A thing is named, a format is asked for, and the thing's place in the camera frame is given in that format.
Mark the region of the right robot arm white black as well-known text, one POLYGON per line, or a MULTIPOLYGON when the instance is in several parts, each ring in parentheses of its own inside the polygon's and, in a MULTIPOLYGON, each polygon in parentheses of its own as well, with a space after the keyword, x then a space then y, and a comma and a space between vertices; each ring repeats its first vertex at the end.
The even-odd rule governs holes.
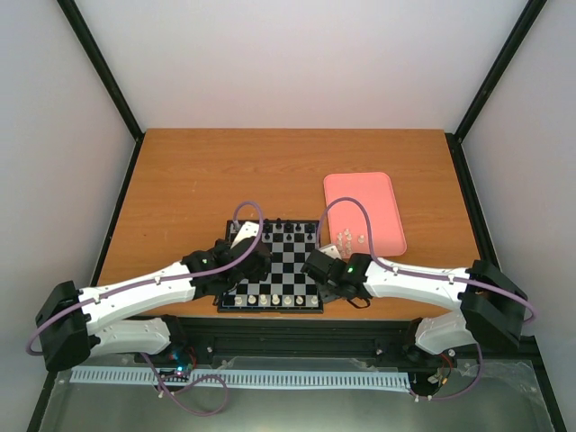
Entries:
POLYGON ((520 345, 527 296, 496 266, 476 260, 469 268, 440 269, 401 265, 355 253, 347 261, 316 249, 302 271, 324 302, 345 300, 358 309, 372 300, 397 298, 445 309, 418 320, 414 345, 431 355, 478 344, 499 352, 520 345))

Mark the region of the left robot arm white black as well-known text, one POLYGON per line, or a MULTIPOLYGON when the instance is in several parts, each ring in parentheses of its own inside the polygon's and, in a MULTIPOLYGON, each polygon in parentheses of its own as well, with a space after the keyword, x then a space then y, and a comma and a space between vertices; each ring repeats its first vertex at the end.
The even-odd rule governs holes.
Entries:
POLYGON ((265 280, 272 255, 258 237, 240 241, 219 239, 208 250, 197 250, 161 270, 111 285, 78 289, 59 283, 35 317, 33 338, 49 372, 60 372, 107 353, 158 353, 168 362, 187 351, 183 335, 159 324, 157 332, 131 330, 128 319, 160 306, 218 297, 239 282, 265 280))

